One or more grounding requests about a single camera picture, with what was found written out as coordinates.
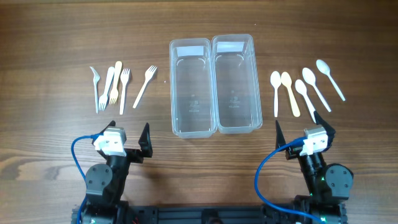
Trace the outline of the white plastic spoon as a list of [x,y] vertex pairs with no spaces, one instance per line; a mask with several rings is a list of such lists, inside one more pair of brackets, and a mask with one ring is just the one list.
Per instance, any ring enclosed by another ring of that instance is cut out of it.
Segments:
[[300,93],[303,96],[303,98],[306,102],[308,111],[310,113],[310,116],[312,117],[313,122],[316,123],[315,115],[314,115],[315,108],[314,108],[312,102],[310,101],[310,98],[307,95],[307,87],[305,86],[304,82],[300,79],[296,80],[295,81],[295,89],[298,93]]
[[304,67],[302,69],[302,76],[304,78],[304,80],[311,85],[315,92],[317,93],[318,97],[320,98],[321,102],[323,103],[324,107],[326,108],[326,110],[328,112],[331,112],[331,108],[329,106],[329,104],[326,102],[326,99],[323,97],[323,95],[321,94],[320,90],[318,89],[318,87],[316,86],[316,77],[315,74],[307,67]]
[[346,98],[345,98],[345,96],[343,95],[342,91],[340,90],[339,86],[336,84],[336,82],[335,82],[334,79],[332,78],[332,76],[331,76],[331,71],[330,71],[330,67],[327,65],[327,63],[324,62],[324,61],[321,60],[321,59],[318,59],[318,60],[316,61],[316,65],[317,65],[317,68],[319,69],[319,71],[320,71],[321,73],[325,74],[325,75],[329,78],[329,80],[331,81],[331,84],[332,84],[333,87],[335,88],[335,90],[336,90],[337,94],[340,96],[340,98],[341,98],[343,101],[346,101]]
[[276,118],[279,110],[278,88],[281,85],[280,73],[278,71],[271,73],[270,83],[274,88],[274,117]]

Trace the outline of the cream plastic fork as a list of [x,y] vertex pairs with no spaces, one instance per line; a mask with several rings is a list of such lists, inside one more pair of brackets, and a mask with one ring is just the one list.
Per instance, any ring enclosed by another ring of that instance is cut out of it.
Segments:
[[146,89],[146,87],[148,85],[148,83],[151,81],[151,79],[153,78],[153,76],[156,73],[156,71],[157,71],[157,67],[155,65],[151,65],[146,70],[146,72],[144,74],[144,76],[145,76],[144,84],[143,84],[142,88],[140,89],[140,91],[138,93],[138,96],[137,96],[137,98],[136,98],[136,100],[135,100],[135,102],[134,102],[134,104],[132,106],[133,108],[137,108],[137,106],[138,106],[138,104],[139,104],[139,102],[140,102],[140,100],[141,100],[141,98],[142,98],[142,96],[144,94],[144,91],[145,91],[145,89]]

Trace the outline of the yellow plastic fork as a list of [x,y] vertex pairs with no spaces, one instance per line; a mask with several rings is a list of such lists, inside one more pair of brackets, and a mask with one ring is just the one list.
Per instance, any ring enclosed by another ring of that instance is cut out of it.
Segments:
[[115,63],[115,67],[114,67],[114,78],[113,78],[113,88],[111,90],[110,93],[110,99],[109,99],[109,103],[115,104],[118,100],[118,96],[119,96],[119,92],[118,92],[118,83],[119,83],[119,77],[121,74],[121,70],[123,67],[123,63],[121,61],[117,61]]

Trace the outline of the yellow plastic spoon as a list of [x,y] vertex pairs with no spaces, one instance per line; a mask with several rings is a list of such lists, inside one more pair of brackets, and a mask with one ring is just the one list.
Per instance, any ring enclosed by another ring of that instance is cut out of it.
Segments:
[[290,77],[290,75],[287,72],[283,72],[281,75],[281,83],[283,84],[283,86],[286,87],[287,91],[288,91],[288,95],[289,95],[289,100],[290,100],[290,105],[291,105],[291,109],[292,109],[292,113],[295,117],[299,117],[300,114],[300,110],[297,104],[297,101],[295,99],[295,96],[293,94],[292,91],[292,79]]

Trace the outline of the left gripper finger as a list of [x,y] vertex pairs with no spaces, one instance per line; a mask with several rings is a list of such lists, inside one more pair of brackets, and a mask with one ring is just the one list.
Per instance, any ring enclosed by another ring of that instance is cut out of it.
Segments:
[[153,155],[153,149],[152,149],[152,143],[150,140],[150,126],[149,123],[146,123],[144,126],[144,129],[142,131],[142,134],[139,138],[138,141],[140,147],[141,147],[141,152],[143,157],[152,157]]
[[96,139],[98,138],[98,136],[103,135],[103,133],[110,127],[115,127],[116,126],[116,122],[115,120],[112,120],[102,131],[100,131],[99,133],[94,135],[94,138],[92,140],[92,144],[94,144],[94,142],[96,141]]

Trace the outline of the thin white plastic fork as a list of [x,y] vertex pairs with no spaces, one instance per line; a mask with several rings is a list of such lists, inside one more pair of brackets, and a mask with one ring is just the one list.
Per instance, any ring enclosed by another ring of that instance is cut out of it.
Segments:
[[90,67],[91,71],[93,72],[93,85],[94,85],[94,93],[95,93],[95,108],[96,113],[99,113],[99,104],[98,104],[98,82],[100,80],[100,75],[98,72],[93,68]]

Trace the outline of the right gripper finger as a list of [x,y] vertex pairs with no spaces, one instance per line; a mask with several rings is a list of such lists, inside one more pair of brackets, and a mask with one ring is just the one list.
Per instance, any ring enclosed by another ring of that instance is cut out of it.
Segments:
[[335,133],[336,133],[335,129],[334,129],[331,125],[329,125],[329,124],[318,114],[317,111],[314,111],[313,113],[314,113],[314,117],[315,117],[316,124],[322,125],[322,126],[325,128],[326,134],[327,134],[329,137],[334,137],[334,136],[335,136]]
[[282,129],[280,127],[280,124],[278,120],[275,121],[275,130],[276,130],[276,142],[275,142],[275,148],[278,149],[284,145],[286,145],[286,141],[282,132]]

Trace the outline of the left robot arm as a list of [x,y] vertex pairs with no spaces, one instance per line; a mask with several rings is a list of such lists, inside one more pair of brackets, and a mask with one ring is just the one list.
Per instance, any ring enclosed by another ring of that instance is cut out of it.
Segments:
[[[83,172],[75,155],[75,144],[82,139],[92,140],[92,145],[106,162],[95,164]],[[138,140],[140,149],[124,147],[126,133],[124,128],[111,121],[98,134],[80,136],[72,142],[73,160],[86,185],[85,197],[81,205],[72,210],[71,223],[139,223],[139,215],[121,200],[125,182],[132,163],[141,164],[145,157],[152,157],[150,126],[144,126]]]

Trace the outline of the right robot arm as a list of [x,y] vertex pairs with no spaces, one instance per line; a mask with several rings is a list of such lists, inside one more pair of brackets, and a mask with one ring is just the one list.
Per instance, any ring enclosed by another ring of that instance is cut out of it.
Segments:
[[309,143],[285,151],[286,159],[298,160],[310,195],[298,195],[283,207],[308,213],[325,223],[347,224],[344,201],[349,199],[354,174],[341,164],[324,161],[322,154],[331,148],[336,131],[317,112],[313,114],[317,126],[304,130]]

